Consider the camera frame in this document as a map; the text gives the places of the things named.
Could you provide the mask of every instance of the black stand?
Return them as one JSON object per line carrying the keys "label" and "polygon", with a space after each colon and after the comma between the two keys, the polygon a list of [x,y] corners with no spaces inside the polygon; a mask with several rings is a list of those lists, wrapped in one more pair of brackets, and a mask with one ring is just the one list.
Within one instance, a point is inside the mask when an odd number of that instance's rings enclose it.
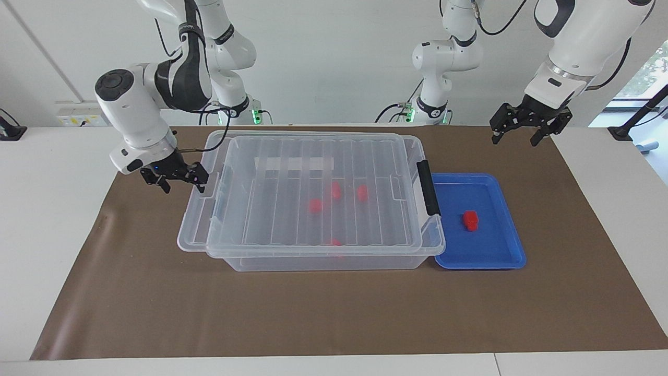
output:
{"label": "black stand", "polygon": [[0,133],[0,141],[18,141],[27,130],[27,127],[9,124],[2,116],[0,116],[0,130],[7,135],[5,136]]}
{"label": "black stand", "polygon": [[638,112],[633,115],[629,121],[624,123],[622,126],[609,126],[608,131],[617,141],[633,141],[631,136],[629,136],[629,131],[642,120],[645,115],[652,111],[656,106],[661,103],[661,101],[668,96],[668,85],[664,86],[661,91],[657,93],[652,99],[650,99],[646,105],[644,105]]}

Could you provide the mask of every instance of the translucent lid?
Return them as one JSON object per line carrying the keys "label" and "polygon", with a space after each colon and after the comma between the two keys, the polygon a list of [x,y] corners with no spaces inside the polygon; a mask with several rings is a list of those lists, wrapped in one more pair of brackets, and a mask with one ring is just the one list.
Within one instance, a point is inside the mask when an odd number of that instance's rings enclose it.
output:
{"label": "translucent lid", "polygon": [[209,183],[191,194],[179,246],[215,258],[439,254],[440,219],[415,188],[422,159],[418,139],[396,134],[229,132],[204,155]]}

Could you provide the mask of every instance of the black metal rod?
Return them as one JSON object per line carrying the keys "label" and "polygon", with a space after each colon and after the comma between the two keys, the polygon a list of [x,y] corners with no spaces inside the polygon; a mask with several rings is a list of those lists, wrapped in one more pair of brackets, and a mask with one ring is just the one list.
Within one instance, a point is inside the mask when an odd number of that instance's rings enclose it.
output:
{"label": "black metal rod", "polygon": [[629,131],[638,124],[650,111],[652,111],[656,106],[661,103],[668,96],[668,85],[664,86],[652,99],[650,99],[646,105],[644,105],[638,112],[636,112],[624,125],[614,127],[611,129],[611,132],[614,135],[619,136],[620,138],[628,138]]}

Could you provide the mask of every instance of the black handle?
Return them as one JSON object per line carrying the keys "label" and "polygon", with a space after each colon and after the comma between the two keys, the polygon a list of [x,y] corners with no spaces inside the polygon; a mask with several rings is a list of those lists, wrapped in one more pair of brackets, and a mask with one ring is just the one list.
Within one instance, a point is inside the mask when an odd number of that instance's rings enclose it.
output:
{"label": "black handle", "polygon": [[417,163],[417,174],[420,176],[420,185],[422,185],[422,195],[424,203],[427,206],[427,214],[441,215],[441,208],[438,207],[436,190],[434,189],[434,180],[432,179],[432,170],[429,168],[429,161],[426,159]]}

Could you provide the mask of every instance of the tree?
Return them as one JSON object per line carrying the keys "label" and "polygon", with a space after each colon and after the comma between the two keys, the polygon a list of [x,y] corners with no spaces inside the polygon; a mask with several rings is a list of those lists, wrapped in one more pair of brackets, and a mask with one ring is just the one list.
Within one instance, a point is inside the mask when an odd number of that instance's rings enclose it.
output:
{"label": "tree", "polygon": [[617,94],[617,98],[636,98],[646,92],[658,80],[658,74],[668,72],[668,41],[665,41],[654,55],[631,78]]}

